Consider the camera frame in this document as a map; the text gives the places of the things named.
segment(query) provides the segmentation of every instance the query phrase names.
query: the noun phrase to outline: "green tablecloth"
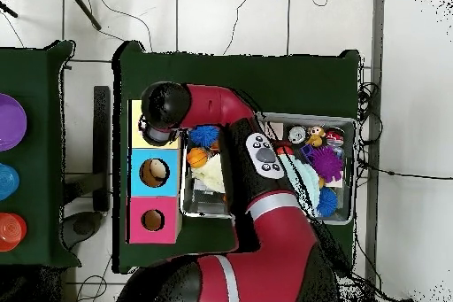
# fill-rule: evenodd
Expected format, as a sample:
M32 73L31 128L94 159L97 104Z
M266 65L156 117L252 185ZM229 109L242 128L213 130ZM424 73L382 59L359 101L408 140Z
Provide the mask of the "green tablecloth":
M113 58L114 201L113 266L121 272L146 267L186 253L227 252L234 247L230 221L184 217L176 244L126 244L127 100L140 99L156 81L177 81L241 89L264 112L357 118L358 52L340 57L207 56L187 53L143 53L138 42L125 42ZM329 227L343 250L352 256L353 221Z
M60 243L59 229L63 212L59 78L73 48L72 42L55 42L43 50L0 49L0 93L18 100L27 114L22 142L0 152L0 163L15 168L20 177L18 190L0 201L0 212L22 216L27 235L11 252L0 252L0 265L80 265Z

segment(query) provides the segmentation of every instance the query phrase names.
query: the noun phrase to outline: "blue block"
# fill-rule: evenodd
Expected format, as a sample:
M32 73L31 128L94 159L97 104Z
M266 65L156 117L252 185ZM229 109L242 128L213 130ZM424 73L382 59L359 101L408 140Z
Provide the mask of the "blue block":
M162 159L170 167L164 185L151 188L140 179L140 167L148 159ZM176 197L178 193L178 150L132 149L131 197Z

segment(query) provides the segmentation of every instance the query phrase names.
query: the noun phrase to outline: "tripod leg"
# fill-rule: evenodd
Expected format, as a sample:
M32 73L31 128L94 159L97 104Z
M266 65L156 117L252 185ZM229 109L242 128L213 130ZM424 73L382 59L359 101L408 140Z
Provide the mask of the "tripod leg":
M83 3L82 0L74 0L74 1L77 3L77 5L80 6L80 8L85 13L85 15L89 18L89 20L91 20L91 23L96 28L96 30L99 31L101 29L101 25L99 24L99 22L97 22L96 18L93 17L93 14L91 14L91 12L89 11L88 7Z
M19 16L16 12L13 12L8 6L6 6L1 1L0 1L0 9L3 10L4 12L7 12L8 14L10 14L14 18L17 18Z

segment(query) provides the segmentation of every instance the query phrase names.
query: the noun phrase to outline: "red robot arm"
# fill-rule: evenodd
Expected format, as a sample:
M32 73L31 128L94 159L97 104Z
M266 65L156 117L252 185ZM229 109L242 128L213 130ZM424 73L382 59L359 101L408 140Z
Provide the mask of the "red robot arm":
M179 128L220 126L222 173L239 239L237 252L161 266L168 276L150 291L150 302L335 302L333 273L249 105L231 89L164 82L144 92L142 109L143 137L154 144ZM156 131L158 138L150 137ZM239 229L246 216L259 242L253 252L242 246L250 235ZM146 277L130 281L140 276Z

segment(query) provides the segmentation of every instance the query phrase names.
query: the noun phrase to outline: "blue pom-pom ball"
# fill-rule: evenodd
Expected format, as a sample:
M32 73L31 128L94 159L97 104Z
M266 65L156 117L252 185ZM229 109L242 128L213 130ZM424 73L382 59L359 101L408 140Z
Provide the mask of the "blue pom-pom ball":
M219 138L219 128L212 125L203 125L190 130L191 141L197 146L209 147Z
M332 189L324 187L319 193L318 212L323 218L331 216L337 206L337 196Z

